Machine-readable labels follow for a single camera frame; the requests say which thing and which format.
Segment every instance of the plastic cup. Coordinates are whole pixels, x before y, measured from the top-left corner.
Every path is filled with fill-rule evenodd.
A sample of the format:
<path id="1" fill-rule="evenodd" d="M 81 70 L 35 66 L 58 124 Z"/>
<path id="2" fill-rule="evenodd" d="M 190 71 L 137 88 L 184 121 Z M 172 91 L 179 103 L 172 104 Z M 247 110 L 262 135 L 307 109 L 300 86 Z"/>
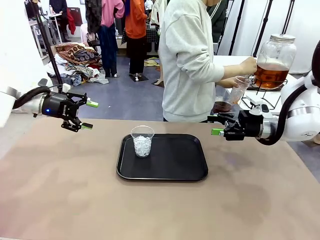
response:
<path id="1" fill-rule="evenodd" d="M 244 95 L 245 91 L 248 89 L 251 83 L 251 79 L 245 78 L 243 76 L 235 77 L 236 83 L 238 83 L 239 87 L 233 87 L 230 92 L 229 98 L 227 100 L 230 104 L 238 104 L 241 97 Z"/>
<path id="2" fill-rule="evenodd" d="M 150 154 L 152 138 L 155 131 L 149 126 L 136 126 L 131 130 L 134 151 L 137 157 L 146 158 Z"/>

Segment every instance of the white sweatshirt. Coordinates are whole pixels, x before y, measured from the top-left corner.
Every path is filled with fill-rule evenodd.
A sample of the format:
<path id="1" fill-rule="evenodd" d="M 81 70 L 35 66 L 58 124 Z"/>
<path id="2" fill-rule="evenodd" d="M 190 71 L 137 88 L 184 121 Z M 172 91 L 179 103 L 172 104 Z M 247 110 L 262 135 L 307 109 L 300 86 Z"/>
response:
<path id="1" fill-rule="evenodd" d="M 169 122 L 207 120 L 224 67 L 213 64 L 212 24 L 202 0 L 171 0 L 163 18 L 163 117 Z"/>

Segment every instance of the pile of clothes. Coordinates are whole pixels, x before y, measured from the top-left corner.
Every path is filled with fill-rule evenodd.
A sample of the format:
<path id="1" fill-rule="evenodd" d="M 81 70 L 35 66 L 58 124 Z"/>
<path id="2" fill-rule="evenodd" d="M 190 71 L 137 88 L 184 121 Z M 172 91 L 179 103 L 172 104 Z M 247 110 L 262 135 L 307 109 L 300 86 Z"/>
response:
<path id="1" fill-rule="evenodd" d="M 101 57 L 82 43 L 62 43 L 54 47 L 54 56 L 63 83 L 78 86 L 85 82 L 108 83 L 102 68 Z M 46 66 L 49 77 L 56 76 L 52 62 Z"/>

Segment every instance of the orange jacket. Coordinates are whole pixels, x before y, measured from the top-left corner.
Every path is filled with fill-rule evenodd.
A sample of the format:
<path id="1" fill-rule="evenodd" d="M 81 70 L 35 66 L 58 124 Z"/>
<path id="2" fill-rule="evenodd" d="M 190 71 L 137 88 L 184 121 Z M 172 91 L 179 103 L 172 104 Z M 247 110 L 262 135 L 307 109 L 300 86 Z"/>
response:
<path id="1" fill-rule="evenodd" d="M 146 35 L 144 0 L 127 0 L 130 2 L 130 14 L 125 18 L 125 32 L 129 38 L 140 39 Z"/>

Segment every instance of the green fingertip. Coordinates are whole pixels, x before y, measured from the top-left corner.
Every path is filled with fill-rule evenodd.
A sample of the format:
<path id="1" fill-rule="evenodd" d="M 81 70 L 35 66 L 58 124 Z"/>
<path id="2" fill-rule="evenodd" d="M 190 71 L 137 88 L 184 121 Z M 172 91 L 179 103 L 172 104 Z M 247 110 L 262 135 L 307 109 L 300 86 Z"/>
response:
<path id="1" fill-rule="evenodd" d="M 223 128 L 213 128 L 211 130 L 211 135 L 218 136 L 220 134 L 220 132 L 223 131 L 223 130 L 224 130 Z"/>

